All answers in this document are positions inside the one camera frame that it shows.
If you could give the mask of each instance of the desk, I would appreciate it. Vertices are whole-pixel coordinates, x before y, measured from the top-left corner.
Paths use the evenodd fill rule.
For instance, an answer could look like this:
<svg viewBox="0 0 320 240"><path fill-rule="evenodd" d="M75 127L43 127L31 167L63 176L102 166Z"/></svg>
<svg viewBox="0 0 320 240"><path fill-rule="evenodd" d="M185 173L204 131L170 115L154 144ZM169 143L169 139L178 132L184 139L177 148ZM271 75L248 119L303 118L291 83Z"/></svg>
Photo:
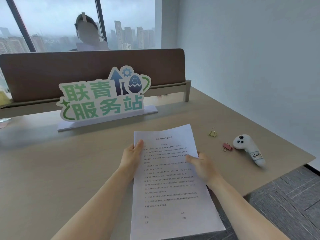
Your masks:
<svg viewBox="0 0 320 240"><path fill-rule="evenodd" d="M146 98L158 113L57 132L59 111L12 119L0 130L0 239L50 239L99 190L120 164L134 131L161 131L191 124L199 151L211 157L242 195L304 165L314 156L192 88ZM217 137L208 136L212 127ZM257 167L244 151L223 152L249 134L266 159ZM131 183L112 239L130 239Z"/></svg>

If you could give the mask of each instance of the cloudy sky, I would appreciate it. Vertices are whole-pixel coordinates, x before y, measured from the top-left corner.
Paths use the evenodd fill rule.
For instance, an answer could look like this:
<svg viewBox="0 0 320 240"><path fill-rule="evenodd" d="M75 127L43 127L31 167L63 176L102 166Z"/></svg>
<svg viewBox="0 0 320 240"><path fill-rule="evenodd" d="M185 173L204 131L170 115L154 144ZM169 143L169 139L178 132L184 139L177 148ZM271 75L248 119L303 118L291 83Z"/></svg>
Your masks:
<svg viewBox="0 0 320 240"><path fill-rule="evenodd" d="M74 23L81 12L98 22L94 0L14 0L29 34L74 36ZM101 0L106 32L115 29L115 20L122 29L151 29L155 26L155 0ZM0 0L0 27L13 35L21 35L6 3Z"/></svg>

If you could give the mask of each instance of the hand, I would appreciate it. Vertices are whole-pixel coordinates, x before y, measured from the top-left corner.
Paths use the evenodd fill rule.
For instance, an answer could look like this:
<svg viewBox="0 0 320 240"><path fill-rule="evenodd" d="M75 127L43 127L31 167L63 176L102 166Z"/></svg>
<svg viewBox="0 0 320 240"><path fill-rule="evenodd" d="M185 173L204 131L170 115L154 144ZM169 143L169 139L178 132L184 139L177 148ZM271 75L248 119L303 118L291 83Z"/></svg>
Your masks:
<svg viewBox="0 0 320 240"><path fill-rule="evenodd" d="M209 186L216 184L222 176L218 173L213 162L210 158L201 152L198 152L198 157L195 158L190 155L186 155L186 161L191 163L195 167L195 171L198 176Z"/></svg>
<svg viewBox="0 0 320 240"><path fill-rule="evenodd" d="M143 140L140 140L138 141L136 147L134 147L134 145L132 144L123 151L119 170L123 171L126 176L129 177L130 181L134 178L134 173L138 168L142 149Z"/></svg>

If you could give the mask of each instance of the stack of paper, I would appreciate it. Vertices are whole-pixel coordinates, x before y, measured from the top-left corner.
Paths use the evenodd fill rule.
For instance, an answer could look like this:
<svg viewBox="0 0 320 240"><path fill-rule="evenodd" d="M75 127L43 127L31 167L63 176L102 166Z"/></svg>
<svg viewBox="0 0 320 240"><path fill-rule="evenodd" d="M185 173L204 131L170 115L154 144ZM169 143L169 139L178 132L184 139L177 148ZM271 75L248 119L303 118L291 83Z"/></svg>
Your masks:
<svg viewBox="0 0 320 240"><path fill-rule="evenodd" d="M225 230L205 183L186 154L198 157L191 126L135 131L144 148L134 177L131 240L160 240Z"/></svg>

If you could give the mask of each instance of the black hair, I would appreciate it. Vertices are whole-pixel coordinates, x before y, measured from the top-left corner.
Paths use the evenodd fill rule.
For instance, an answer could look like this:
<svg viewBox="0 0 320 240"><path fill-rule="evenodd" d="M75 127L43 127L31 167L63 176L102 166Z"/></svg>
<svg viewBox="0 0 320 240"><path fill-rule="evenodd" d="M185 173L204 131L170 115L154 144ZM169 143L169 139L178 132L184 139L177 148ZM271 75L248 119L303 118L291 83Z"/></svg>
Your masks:
<svg viewBox="0 0 320 240"><path fill-rule="evenodd" d="M85 16L86 17L86 19L87 19L87 22L88 23L90 23L90 24L93 24L94 25L94 27L98 30L98 26L96 25L96 23L94 22L94 20L91 18L91 17L89 17L89 16ZM83 17L82 17L82 14L79 14L79 16L77 17L77 20L75 21L75 29L76 30L78 30L78 23L79 23L79 21L83 21Z"/></svg>

